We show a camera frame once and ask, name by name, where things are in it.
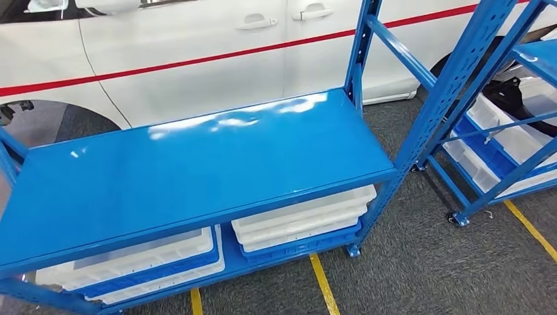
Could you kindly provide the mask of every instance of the yellow tape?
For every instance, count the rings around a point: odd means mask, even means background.
[[[193,315],[203,315],[203,306],[201,304],[201,294],[199,294],[199,289],[196,287],[191,289],[190,295],[192,298]]]
[[[530,223],[530,221],[528,221],[528,219],[522,214],[522,212],[518,210],[514,203],[510,202],[510,200],[505,200],[504,204],[507,206],[510,212],[512,212],[512,214],[517,217],[518,220],[522,222],[522,224],[524,224],[528,232],[530,232],[530,234],[532,234],[532,236],[541,243],[543,248],[545,248],[545,251],[547,251],[547,253],[557,263],[557,251],[555,251],[555,248],[553,248],[553,246],[551,246],[551,244],[549,244],[549,242],[545,240],[540,232],[538,232],[538,230],[536,230],[536,228]]]
[[[311,261],[311,265],[313,266],[313,271],[315,272],[315,277],[317,277],[317,282],[319,283],[319,287],[321,288],[321,293],[323,293],[323,298],[325,299],[325,304],[327,304],[327,309],[329,309],[329,314],[340,315],[340,312],[338,312],[338,307],[336,306],[336,301],[334,300],[332,291],[330,290],[329,282],[327,281],[327,277],[325,276],[325,271],[323,270],[323,266],[321,266],[319,256],[317,256],[317,254],[311,254],[309,256],[309,260]]]

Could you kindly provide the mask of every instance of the white plastic tray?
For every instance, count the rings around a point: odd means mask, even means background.
[[[540,78],[525,78],[520,83],[520,90],[524,106],[533,114],[541,115],[557,111],[557,90]],[[476,103],[468,110],[468,115],[482,129],[515,122],[515,119],[483,94],[476,99]],[[557,118],[547,119],[545,122],[557,125]],[[523,163],[535,152],[541,149],[552,138],[528,126],[515,126],[501,132],[491,133],[504,150],[518,163]],[[557,161],[557,154],[549,157],[543,166]]]
[[[470,175],[472,180],[477,184],[479,189],[486,192],[492,189],[501,180],[497,177],[489,166],[462,140],[454,140],[445,142],[443,148],[447,153],[462,166],[462,168]],[[511,187],[498,195],[503,197],[514,192],[538,185],[542,182],[557,178],[557,170],[543,173],[525,180],[515,182]]]
[[[217,234],[217,246],[219,248],[219,260],[217,262],[150,282],[134,285],[133,287],[127,287],[122,290],[110,292],[90,300],[102,300],[106,304],[113,304],[223,271],[225,269],[225,259],[223,255],[223,242],[220,225],[215,225],[215,232]]]
[[[211,228],[202,228],[37,271],[36,283],[71,291],[172,263],[213,249]]]
[[[252,251],[259,251],[260,249],[277,246],[284,243],[294,242],[297,240],[302,240],[304,238],[310,238],[311,236],[329,233],[332,231],[340,230],[341,228],[347,228],[349,226],[354,226],[358,223],[358,217],[351,218],[348,220],[336,222],[333,224],[320,226],[311,230],[303,231],[300,233],[290,234],[287,236],[273,238],[271,240],[261,241],[257,243],[251,243],[248,245],[243,245],[244,251],[250,253]]]
[[[238,238],[238,242],[244,246],[269,240],[285,239],[292,234],[303,233],[323,226],[344,222],[349,219],[357,219],[359,216],[366,213],[366,211],[367,206],[365,204],[345,209],[335,209],[334,211],[323,212],[318,215],[313,215],[312,217],[304,218],[303,220],[286,222],[248,233],[236,233],[236,237]]]
[[[350,207],[365,206],[367,202],[373,200],[376,196],[377,193],[373,185],[364,186],[234,220],[232,221],[232,227],[236,235],[243,238],[247,233],[256,230],[265,230],[282,224],[302,221],[308,217]]]

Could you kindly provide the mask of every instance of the blue steel shelf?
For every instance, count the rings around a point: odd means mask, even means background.
[[[531,0],[524,12],[532,3],[540,2]],[[112,314],[341,245],[358,256],[515,4],[482,0],[438,78],[377,19],[381,0],[363,0],[341,89],[29,151],[0,133],[0,170],[14,187],[0,221],[0,239],[14,240],[0,243],[0,293],[81,314]],[[429,90],[394,162],[361,119],[361,76],[374,34]],[[21,171],[12,159],[24,161]],[[269,261],[250,264],[228,223],[379,182],[361,228],[292,242],[301,247]],[[29,232],[21,232],[23,222]],[[122,303],[90,303],[16,278],[213,224],[223,227],[224,271]]]
[[[481,69],[478,76],[470,84],[464,96],[455,106],[449,117],[446,117],[445,124],[442,125],[435,135],[432,137],[426,149],[421,153],[416,162],[416,168],[423,170],[428,163],[432,168],[439,173],[442,180],[445,181],[449,189],[455,194],[461,202],[463,208],[461,211],[455,211],[448,219],[450,222],[458,226],[466,226],[470,223],[468,217],[477,213],[482,207],[493,203],[500,202],[506,198],[515,198],[524,194],[530,194],[542,189],[553,187],[557,180],[550,180],[534,187],[526,188],[509,194],[505,197],[498,198],[497,196],[511,187],[515,182],[540,175],[549,171],[557,169],[557,163],[537,167],[545,159],[557,152],[557,138],[551,140],[548,144],[543,146],[538,152],[533,154],[529,159],[522,164],[516,163],[495,140],[491,139],[486,142],[488,135],[492,132],[498,132],[505,128],[514,127],[517,125],[524,125],[534,121],[544,120],[550,116],[555,116],[555,113],[545,114],[535,118],[517,121],[507,125],[481,130],[473,123],[471,119],[466,116],[466,110],[474,103],[477,95],[487,84],[487,82],[497,73],[501,66],[509,59],[515,59],[522,63],[526,68],[532,70],[548,83],[557,88],[557,40],[538,41],[535,43],[528,43],[519,45],[522,37],[530,29],[532,23],[538,15],[549,5],[555,5],[554,0],[531,0],[521,13],[519,18],[515,21],[507,35],[503,38],[501,43],[496,48]],[[494,14],[492,19],[496,19],[497,15]],[[458,133],[456,137],[450,137],[450,132],[455,130]],[[489,166],[491,165],[492,171],[500,178],[500,182],[492,187],[489,191],[483,192],[479,189],[476,183],[468,175],[468,173],[458,164],[449,154],[442,148],[442,144],[447,141],[456,140],[461,138],[465,141],[475,153]],[[457,171],[464,177],[465,181],[476,191],[479,198],[470,202],[460,189],[456,186],[450,176],[443,170],[442,166],[435,160],[435,155],[443,152],[448,160],[456,167]]]
[[[18,236],[0,243],[0,278],[394,174],[342,89],[32,148],[0,221],[0,239]]]
[[[557,88],[557,39],[518,45],[511,57]]]

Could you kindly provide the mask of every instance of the plastic storage crate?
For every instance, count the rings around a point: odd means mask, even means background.
[[[478,130],[480,130],[480,128],[466,114],[464,114],[462,119],[455,125],[455,133],[458,135],[473,133]],[[519,164],[506,153],[497,140],[487,140],[488,137],[489,133],[482,133],[468,136],[462,140],[489,165],[490,170],[501,179]]]
[[[318,228],[303,231],[300,233],[289,234],[287,236],[281,236],[279,238],[273,238],[266,241],[260,241],[257,243],[242,245],[242,249],[245,253],[251,253],[252,251],[259,251],[260,249],[277,246],[284,243],[290,243],[296,240],[303,240],[305,238],[310,238],[312,236],[319,235],[319,234],[329,233],[332,231],[347,228],[349,226],[355,226],[356,224],[358,224],[358,217],[340,221],[340,222],[335,222],[333,224],[329,224],[325,226],[320,226]]]
[[[457,134],[454,131],[451,132],[451,137],[455,136],[457,136]],[[458,167],[462,168],[465,173],[464,176],[468,175],[468,179],[471,181],[470,184],[474,185],[477,191],[487,192],[501,181],[501,178],[491,170],[490,166],[486,164],[486,162],[484,162],[484,160],[482,160],[464,141],[454,140],[446,142],[443,144],[443,149],[445,149],[448,155],[453,159],[453,162],[458,164]],[[556,177],[557,170],[519,180],[511,187],[500,193],[498,197],[519,192],[520,190],[524,190]]]
[[[212,228],[207,227],[44,268],[37,271],[35,281],[73,291],[181,261],[212,249]]]
[[[217,236],[215,234],[215,229],[212,228],[212,242],[217,243]],[[187,257],[175,262],[169,262],[167,264],[162,264],[157,267],[149,268],[143,271],[134,272],[132,274],[107,280],[104,282],[96,283],[93,285],[88,285],[87,287],[82,287],[72,292],[81,293],[85,297],[96,297],[99,295],[104,295],[113,291],[125,289],[134,285],[142,284],[152,280],[157,280],[177,274],[180,272],[185,272],[194,268],[201,266],[206,266],[208,264],[216,263],[219,260],[219,251],[216,246],[205,253],[195,255],[192,257]]]
[[[307,250],[316,248],[341,246],[354,240],[356,238],[356,232],[360,229],[361,224],[358,221],[355,226],[350,226],[349,228],[319,234],[304,240],[285,243],[259,251],[246,252],[242,249],[242,254],[249,263],[264,263],[265,261],[280,259],[282,257],[291,257],[300,251],[306,252]]]
[[[540,78],[522,79],[520,90],[524,106],[534,115],[546,114],[557,110],[557,90]],[[495,106],[483,94],[476,99],[476,103],[466,112],[470,119],[481,129],[497,127],[515,122],[515,119]],[[547,119],[545,122],[557,125],[557,119]],[[535,152],[551,140],[538,130],[521,125],[495,131],[491,133],[503,150],[517,163],[522,164]],[[549,157],[539,166],[557,161],[557,154]]]
[[[375,197],[373,185],[360,187],[234,220],[232,226],[238,242],[246,246],[244,250],[255,251],[306,238],[318,230],[329,232],[329,228],[340,222],[354,222],[367,211],[367,203]]]
[[[184,284],[186,282],[203,278],[206,276],[210,276],[212,274],[216,274],[221,272],[225,269],[225,259],[223,255],[223,241],[221,235],[221,227],[220,225],[215,225],[215,235],[217,239],[217,250],[219,253],[219,260],[212,264],[208,264],[206,266],[201,266],[192,270],[187,270],[185,272],[179,272],[176,274],[172,274],[170,276],[166,276],[164,278],[160,278],[157,280],[153,280],[150,282],[141,283],[139,285],[134,285],[131,287],[127,287],[125,289],[121,289],[118,291],[110,292],[104,295],[99,295],[97,297],[88,298],[87,300],[90,301],[102,301],[105,304],[114,304],[117,302],[122,302],[124,300],[132,299],[135,297],[139,297],[141,295],[145,295],[147,293],[152,293],[161,289],[165,289],[167,287],[171,287],[177,284]]]

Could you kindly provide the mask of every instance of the shelf foot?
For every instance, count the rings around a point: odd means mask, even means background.
[[[356,245],[348,245],[346,247],[346,251],[348,253],[348,256],[350,256],[350,258],[356,258],[362,254],[362,252],[360,251],[360,247]]]
[[[461,228],[470,224],[470,221],[461,212],[449,212],[447,213],[447,221],[454,226]]]

